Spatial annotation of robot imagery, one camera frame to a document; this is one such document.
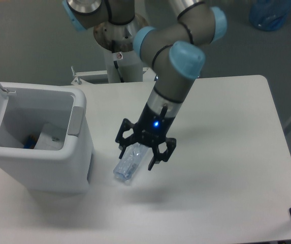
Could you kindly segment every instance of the plastic bottle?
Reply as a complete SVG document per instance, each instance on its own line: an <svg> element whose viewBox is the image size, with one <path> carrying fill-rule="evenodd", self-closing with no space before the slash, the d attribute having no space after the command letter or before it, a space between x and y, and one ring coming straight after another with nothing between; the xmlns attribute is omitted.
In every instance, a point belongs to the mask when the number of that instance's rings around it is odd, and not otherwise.
<svg viewBox="0 0 291 244"><path fill-rule="evenodd" d="M249 21L264 31L280 29L291 10L291 0L257 0L252 5Z"/></svg>

